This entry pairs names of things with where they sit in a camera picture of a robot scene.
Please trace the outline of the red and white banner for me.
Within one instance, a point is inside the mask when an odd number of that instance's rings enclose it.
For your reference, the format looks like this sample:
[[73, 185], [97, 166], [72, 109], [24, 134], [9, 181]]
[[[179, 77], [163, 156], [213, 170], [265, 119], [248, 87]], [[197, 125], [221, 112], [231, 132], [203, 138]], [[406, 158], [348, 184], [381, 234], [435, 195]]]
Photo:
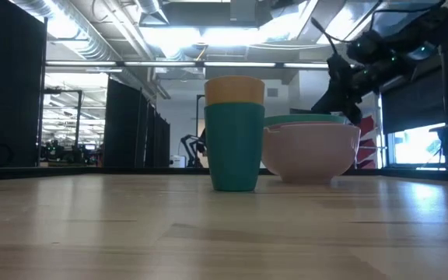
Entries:
[[376, 169], [378, 167], [377, 155], [379, 145], [377, 144], [377, 126], [372, 114], [364, 117], [359, 124], [361, 137], [359, 150], [356, 156], [357, 169]]

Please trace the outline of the small black gantry frame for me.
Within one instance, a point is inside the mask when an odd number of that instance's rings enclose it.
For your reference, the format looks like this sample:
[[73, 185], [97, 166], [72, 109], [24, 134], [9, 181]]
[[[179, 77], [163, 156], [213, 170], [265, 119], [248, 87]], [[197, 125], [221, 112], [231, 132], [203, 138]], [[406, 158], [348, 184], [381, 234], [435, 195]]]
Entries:
[[62, 94], [62, 93], [76, 93], [77, 94], [77, 105], [75, 106], [76, 109], [76, 120], [75, 120], [75, 147], [79, 146], [79, 129], [80, 129], [80, 115], [82, 113], [82, 98], [83, 98], [83, 91], [81, 89], [59, 89], [59, 88], [45, 88], [44, 94], [48, 95], [55, 95], [55, 94]]

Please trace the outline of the orange plastic cup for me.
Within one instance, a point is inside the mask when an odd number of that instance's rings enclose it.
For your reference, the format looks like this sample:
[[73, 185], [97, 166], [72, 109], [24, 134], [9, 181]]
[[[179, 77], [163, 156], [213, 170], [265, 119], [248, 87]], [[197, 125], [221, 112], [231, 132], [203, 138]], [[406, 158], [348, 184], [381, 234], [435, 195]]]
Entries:
[[209, 79], [205, 83], [205, 104], [257, 103], [264, 104], [265, 84], [249, 76], [228, 75]]

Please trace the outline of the row of black partitions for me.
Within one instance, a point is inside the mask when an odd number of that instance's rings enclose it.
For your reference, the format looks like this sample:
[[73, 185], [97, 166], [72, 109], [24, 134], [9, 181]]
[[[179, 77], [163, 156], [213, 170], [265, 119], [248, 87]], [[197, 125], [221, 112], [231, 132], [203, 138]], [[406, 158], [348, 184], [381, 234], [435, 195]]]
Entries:
[[167, 168], [170, 125], [141, 89], [110, 79], [103, 137], [106, 168]]

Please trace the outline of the long ceiling light bar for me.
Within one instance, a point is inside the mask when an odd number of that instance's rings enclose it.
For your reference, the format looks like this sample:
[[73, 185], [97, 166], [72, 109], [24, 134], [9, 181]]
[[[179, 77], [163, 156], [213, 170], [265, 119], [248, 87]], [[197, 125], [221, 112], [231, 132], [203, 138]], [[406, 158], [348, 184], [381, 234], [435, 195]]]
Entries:
[[290, 68], [328, 69], [327, 63], [250, 61], [46, 61], [51, 67], [153, 67], [153, 68]]

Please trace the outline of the black window blind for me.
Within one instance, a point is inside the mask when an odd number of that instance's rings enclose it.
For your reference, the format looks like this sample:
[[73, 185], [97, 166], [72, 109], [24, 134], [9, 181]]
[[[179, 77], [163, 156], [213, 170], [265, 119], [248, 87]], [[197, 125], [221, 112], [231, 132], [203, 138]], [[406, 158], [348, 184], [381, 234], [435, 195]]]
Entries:
[[442, 71], [383, 93], [382, 112], [384, 134], [444, 123]]

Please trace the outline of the green plastic bowl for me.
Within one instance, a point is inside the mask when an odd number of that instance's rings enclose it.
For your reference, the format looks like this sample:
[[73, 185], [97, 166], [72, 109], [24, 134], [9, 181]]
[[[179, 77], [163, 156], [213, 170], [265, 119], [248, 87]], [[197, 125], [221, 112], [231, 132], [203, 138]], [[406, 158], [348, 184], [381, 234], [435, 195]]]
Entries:
[[346, 119], [344, 117], [330, 114], [288, 114], [266, 117], [264, 119], [264, 126], [269, 127], [296, 122], [328, 122], [344, 124]]

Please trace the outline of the silver ventilation duct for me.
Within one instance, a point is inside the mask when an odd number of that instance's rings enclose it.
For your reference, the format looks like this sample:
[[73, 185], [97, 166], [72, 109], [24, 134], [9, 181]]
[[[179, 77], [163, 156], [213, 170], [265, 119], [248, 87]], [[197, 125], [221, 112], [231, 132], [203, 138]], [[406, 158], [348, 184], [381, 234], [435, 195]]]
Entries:
[[53, 43], [63, 44], [79, 57], [92, 61], [114, 60], [116, 54], [70, 0], [9, 0], [44, 22]]

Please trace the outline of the large black partition panel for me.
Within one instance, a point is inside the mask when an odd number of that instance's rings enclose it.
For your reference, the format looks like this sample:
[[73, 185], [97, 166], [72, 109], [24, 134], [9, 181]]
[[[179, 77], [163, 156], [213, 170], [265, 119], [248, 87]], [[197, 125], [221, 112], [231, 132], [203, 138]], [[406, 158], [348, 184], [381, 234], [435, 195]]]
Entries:
[[44, 24], [0, 0], [0, 167], [32, 167], [37, 158]]

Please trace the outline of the large white bowl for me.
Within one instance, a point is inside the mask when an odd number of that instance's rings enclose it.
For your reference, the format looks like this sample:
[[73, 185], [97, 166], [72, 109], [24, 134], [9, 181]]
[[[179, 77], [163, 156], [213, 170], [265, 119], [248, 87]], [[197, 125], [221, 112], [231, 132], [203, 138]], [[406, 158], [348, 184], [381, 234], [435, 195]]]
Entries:
[[360, 128], [348, 124], [265, 128], [261, 161], [285, 183], [330, 182], [355, 162], [360, 135]]

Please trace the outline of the teal plastic cup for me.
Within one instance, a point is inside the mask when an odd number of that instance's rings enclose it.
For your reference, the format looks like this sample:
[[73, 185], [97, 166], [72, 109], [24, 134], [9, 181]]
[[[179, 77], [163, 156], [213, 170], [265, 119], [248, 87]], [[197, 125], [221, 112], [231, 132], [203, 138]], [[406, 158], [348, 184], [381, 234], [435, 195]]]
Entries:
[[256, 187], [263, 146], [264, 106], [220, 103], [205, 108], [205, 144], [216, 191]]

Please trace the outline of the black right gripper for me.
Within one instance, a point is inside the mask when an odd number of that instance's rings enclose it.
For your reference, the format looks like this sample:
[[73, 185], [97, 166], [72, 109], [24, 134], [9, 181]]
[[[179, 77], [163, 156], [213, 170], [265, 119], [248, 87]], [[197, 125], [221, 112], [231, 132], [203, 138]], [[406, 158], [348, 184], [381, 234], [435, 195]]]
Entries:
[[337, 53], [333, 53], [328, 58], [327, 64], [330, 76], [328, 90], [311, 107], [312, 112], [330, 114], [341, 111], [353, 125], [359, 125], [362, 120], [362, 111], [356, 104], [362, 102], [362, 97], [359, 93], [355, 93], [352, 87], [352, 78], [364, 68], [361, 65], [352, 66]]

